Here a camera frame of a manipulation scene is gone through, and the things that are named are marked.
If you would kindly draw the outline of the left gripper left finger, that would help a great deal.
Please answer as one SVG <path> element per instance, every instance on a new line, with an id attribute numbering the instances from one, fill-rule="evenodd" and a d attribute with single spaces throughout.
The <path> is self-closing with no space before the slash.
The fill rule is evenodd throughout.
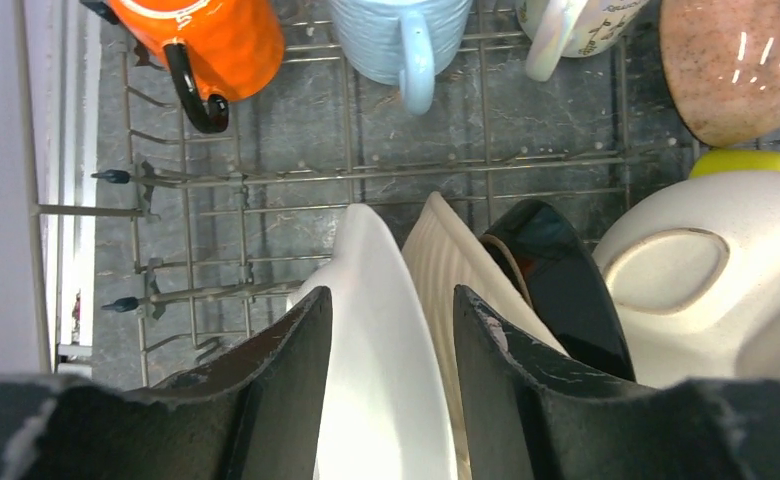
<path id="1" fill-rule="evenodd" d="M 331 336 L 332 295 L 317 287 L 154 387 L 0 375 L 0 479 L 309 479 Z"/>

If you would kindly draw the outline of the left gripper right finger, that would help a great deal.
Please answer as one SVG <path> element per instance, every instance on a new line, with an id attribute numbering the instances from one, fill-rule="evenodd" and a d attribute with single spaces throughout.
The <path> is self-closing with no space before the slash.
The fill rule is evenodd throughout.
<path id="1" fill-rule="evenodd" d="M 565 356 L 454 290 L 475 479 L 780 479 L 780 380 L 654 389 Z"/>

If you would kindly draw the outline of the plain white plate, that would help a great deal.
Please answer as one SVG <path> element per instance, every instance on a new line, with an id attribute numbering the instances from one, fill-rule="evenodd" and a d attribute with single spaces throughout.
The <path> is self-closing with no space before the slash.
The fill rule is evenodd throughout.
<path id="1" fill-rule="evenodd" d="M 331 260 L 291 293 L 332 295 L 332 339 L 313 476 L 458 476 L 446 396 L 427 322 L 389 228 L 369 206 L 340 219 Z"/>

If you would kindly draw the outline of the red-rimmed beige plate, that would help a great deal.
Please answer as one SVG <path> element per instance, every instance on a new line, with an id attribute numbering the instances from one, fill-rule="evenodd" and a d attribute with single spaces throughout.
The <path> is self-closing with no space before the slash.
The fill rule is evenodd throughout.
<path id="1" fill-rule="evenodd" d="M 636 379 L 601 273 L 571 222 L 554 206 L 522 200 L 480 242 L 572 358 L 624 380 Z"/>

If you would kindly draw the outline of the cream divided plate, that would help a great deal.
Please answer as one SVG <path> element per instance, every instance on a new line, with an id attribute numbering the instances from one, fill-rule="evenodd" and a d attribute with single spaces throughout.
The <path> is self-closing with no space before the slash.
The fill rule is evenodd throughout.
<path id="1" fill-rule="evenodd" d="M 780 378 L 780 172 L 664 188 L 620 217 L 593 256 L 640 383 Z"/>

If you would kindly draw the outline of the lime green bowl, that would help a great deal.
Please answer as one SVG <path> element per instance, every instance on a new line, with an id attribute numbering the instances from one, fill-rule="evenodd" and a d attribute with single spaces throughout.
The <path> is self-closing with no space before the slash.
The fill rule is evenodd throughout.
<path id="1" fill-rule="evenodd" d="M 694 164 L 689 179 L 734 171 L 780 172 L 780 152 L 744 149 L 712 149 Z"/>

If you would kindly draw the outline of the orange mug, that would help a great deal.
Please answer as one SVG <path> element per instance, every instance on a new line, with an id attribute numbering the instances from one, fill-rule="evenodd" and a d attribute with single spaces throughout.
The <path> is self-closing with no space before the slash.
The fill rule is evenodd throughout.
<path id="1" fill-rule="evenodd" d="M 203 134 L 225 131 L 232 102 L 279 71 L 285 38 L 267 0 L 83 1 L 125 27 L 169 72 L 184 113 Z"/>

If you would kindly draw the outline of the white floral mug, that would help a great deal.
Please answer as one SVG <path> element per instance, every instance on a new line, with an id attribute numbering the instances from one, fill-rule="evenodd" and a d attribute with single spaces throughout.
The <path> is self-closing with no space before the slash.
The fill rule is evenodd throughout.
<path id="1" fill-rule="evenodd" d="M 526 75 L 548 81 L 563 58 L 587 58 L 612 47 L 647 0 L 520 0 L 518 22 L 530 38 Z"/>

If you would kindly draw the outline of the light blue mug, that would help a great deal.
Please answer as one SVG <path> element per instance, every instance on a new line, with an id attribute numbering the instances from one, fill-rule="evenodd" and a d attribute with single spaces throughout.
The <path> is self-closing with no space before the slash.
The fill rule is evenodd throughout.
<path id="1" fill-rule="evenodd" d="M 425 114 L 436 76 L 454 59 L 472 3 L 467 0 L 331 0 L 334 34 L 352 67 L 397 86 L 405 109 Z"/>

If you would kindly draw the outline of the beige brown-rimmed bowl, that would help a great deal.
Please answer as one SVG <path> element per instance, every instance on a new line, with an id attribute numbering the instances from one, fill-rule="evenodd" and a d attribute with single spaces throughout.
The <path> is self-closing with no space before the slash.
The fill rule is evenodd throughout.
<path id="1" fill-rule="evenodd" d="M 702 143 L 780 128 L 780 1 L 664 1 L 659 40 L 675 108 Z"/>

